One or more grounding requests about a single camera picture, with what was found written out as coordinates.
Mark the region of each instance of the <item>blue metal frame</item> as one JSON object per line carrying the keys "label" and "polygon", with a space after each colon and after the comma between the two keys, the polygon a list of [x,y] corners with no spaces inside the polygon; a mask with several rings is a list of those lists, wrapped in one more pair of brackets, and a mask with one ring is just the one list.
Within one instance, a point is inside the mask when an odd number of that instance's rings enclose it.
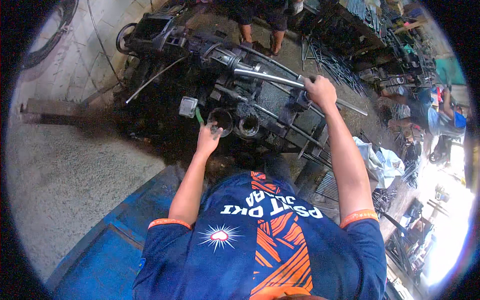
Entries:
{"label": "blue metal frame", "polygon": [[168,166],[95,225],[60,261],[47,287],[58,299],[131,299],[148,224],[168,216],[184,170]]}

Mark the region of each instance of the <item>orange sleeve trim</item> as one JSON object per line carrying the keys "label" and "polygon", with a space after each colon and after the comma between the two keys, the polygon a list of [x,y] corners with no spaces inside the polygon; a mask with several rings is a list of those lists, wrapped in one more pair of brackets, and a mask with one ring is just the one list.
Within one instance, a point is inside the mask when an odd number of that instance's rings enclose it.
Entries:
{"label": "orange sleeve trim", "polygon": [[172,223],[184,225],[186,228],[188,228],[190,230],[192,229],[192,227],[188,223],[180,221],[180,220],[175,220],[175,219],[157,219],[155,221],[150,222],[150,224],[148,224],[148,229],[150,229],[151,227],[153,227],[155,225],[172,224]]}
{"label": "orange sleeve trim", "polygon": [[378,221],[378,216],[377,213],[371,209],[358,210],[343,219],[343,221],[340,223],[340,228],[345,228],[345,226],[348,224],[363,219],[374,219]]}

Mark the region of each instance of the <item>man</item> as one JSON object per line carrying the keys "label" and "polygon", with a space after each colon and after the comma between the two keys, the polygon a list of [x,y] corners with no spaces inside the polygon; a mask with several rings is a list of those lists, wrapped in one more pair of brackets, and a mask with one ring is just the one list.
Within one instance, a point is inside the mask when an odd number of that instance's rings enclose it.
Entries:
{"label": "man", "polygon": [[448,89],[444,92],[444,113],[437,112],[432,108],[429,89],[420,90],[418,99],[411,92],[409,92],[408,96],[403,96],[390,94],[383,90],[382,96],[392,99],[399,104],[408,105],[410,108],[410,117],[401,120],[389,120],[389,127],[409,127],[411,124],[415,124],[423,128],[427,133],[436,136],[460,137],[465,134],[467,120],[462,115],[462,108],[457,107],[456,111],[450,108],[450,91]]}
{"label": "man", "polygon": [[305,79],[328,124],[340,226],[260,172],[226,179],[199,212],[205,164],[221,133],[201,125],[167,219],[150,223],[134,299],[380,299],[386,258],[360,152],[328,79]]}
{"label": "man", "polygon": [[[235,17],[239,23],[241,39],[252,43],[252,19],[258,14],[265,15],[267,23],[272,27],[270,36],[270,52],[277,56],[282,47],[283,36],[287,30],[287,16],[283,14],[286,0],[239,0],[234,4]],[[303,9],[303,0],[292,0],[290,3],[293,15]]]}

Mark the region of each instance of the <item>navy blue shirt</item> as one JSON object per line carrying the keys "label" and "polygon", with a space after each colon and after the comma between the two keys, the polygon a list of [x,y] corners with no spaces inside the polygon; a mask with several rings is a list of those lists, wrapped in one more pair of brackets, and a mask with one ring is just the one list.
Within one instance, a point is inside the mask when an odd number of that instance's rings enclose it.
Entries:
{"label": "navy blue shirt", "polygon": [[193,226],[150,223],[134,299],[380,299],[386,282],[375,212],[340,226],[290,186],[240,174],[208,196]]}

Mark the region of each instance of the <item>oily hand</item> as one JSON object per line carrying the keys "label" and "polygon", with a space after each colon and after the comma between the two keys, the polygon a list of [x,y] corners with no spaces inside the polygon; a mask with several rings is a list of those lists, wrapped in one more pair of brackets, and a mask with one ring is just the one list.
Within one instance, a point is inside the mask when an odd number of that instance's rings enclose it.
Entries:
{"label": "oily hand", "polygon": [[206,125],[204,123],[200,123],[196,154],[208,158],[216,149],[218,146],[218,140],[220,139],[220,135],[223,131],[222,128],[218,128],[214,133],[212,133],[212,125],[216,124],[217,122],[208,123]]}
{"label": "oily hand", "polygon": [[304,77],[303,82],[310,99],[320,106],[325,114],[337,111],[336,90],[328,78],[318,75],[315,83],[312,83],[309,78]]}

